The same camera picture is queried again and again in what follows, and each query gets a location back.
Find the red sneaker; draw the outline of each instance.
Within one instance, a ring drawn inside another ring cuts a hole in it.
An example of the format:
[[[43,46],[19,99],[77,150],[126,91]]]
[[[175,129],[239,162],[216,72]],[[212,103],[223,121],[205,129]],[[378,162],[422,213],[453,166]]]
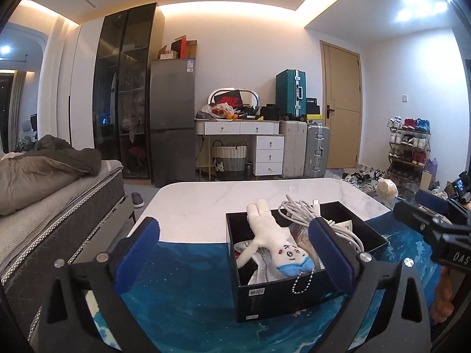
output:
[[[404,120],[404,124],[402,125],[402,128],[403,128],[404,130],[407,130],[407,129],[409,128],[409,126],[410,126],[410,123],[411,123],[411,119],[409,119],[409,118],[408,118],[408,119],[405,119],[405,120]]]
[[[418,150],[414,150],[414,154],[412,156],[412,163],[414,163],[415,165],[418,165],[419,163],[419,151]]]
[[[425,166],[425,162],[427,161],[427,154],[424,151],[417,151],[417,164],[421,167]]]
[[[415,130],[415,127],[417,126],[417,121],[415,119],[410,119],[409,125],[407,126],[411,130]]]

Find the purple bag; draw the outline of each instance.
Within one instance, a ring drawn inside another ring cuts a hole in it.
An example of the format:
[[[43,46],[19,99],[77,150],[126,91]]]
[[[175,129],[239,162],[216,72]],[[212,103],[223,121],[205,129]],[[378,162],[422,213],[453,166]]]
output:
[[[423,170],[428,171],[434,177],[435,175],[437,175],[438,167],[439,167],[439,164],[437,162],[437,158],[433,158],[433,160],[427,159],[427,162],[425,162],[425,167],[423,168]]]

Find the door handle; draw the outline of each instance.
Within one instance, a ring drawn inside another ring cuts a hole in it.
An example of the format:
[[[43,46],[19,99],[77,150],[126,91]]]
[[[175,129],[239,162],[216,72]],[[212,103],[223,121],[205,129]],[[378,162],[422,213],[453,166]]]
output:
[[[331,109],[330,108],[330,105],[327,105],[327,110],[326,110],[326,118],[329,119],[330,118],[330,112],[335,112],[334,109]]]

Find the white tabletop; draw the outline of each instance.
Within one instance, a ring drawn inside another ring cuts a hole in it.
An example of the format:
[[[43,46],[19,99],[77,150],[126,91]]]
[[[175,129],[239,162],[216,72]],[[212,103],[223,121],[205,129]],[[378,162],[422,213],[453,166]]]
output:
[[[225,215],[245,212],[247,205],[266,199],[276,209],[289,194],[294,200],[339,201],[362,220],[389,211],[378,201],[339,179],[293,179],[242,182],[185,182],[163,187],[129,233],[145,217],[160,225],[160,240],[173,243],[226,243]]]

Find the blue gripper pad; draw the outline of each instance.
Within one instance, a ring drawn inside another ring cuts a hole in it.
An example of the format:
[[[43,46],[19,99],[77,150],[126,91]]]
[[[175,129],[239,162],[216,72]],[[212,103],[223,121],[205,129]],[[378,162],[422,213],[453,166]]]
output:
[[[415,194],[415,201],[418,204],[422,204],[424,207],[435,211],[437,214],[448,214],[448,202],[445,199],[433,195],[430,191],[418,191],[418,193]]]
[[[121,240],[116,246],[112,256],[116,258],[117,264],[112,272],[115,292],[119,296],[131,290],[159,238],[159,222],[146,217],[130,237]]]
[[[356,251],[347,240],[338,237],[323,218],[311,221],[308,234],[335,288],[350,296],[360,271]]]

